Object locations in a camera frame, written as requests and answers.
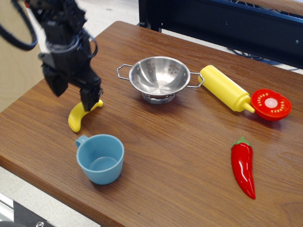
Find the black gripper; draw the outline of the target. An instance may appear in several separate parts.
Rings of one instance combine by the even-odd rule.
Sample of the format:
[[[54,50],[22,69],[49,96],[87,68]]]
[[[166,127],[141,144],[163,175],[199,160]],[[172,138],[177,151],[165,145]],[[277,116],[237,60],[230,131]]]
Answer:
[[[101,79],[90,67],[90,61],[98,52],[97,42],[81,30],[69,45],[47,43],[49,53],[40,53],[43,74],[56,96],[61,96],[68,84],[80,87],[85,111],[90,111],[103,94]]]

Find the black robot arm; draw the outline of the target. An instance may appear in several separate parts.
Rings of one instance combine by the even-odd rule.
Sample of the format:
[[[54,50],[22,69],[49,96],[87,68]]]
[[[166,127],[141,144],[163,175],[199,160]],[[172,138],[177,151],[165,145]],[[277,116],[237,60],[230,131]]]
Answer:
[[[101,79],[90,66],[98,48],[93,51],[90,42],[95,41],[84,29],[85,11],[73,0],[27,1],[46,36],[49,53],[39,54],[43,74],[51,90],[62,95],[73,84],[80,88],[85,111],[90,111],[102,94]]]

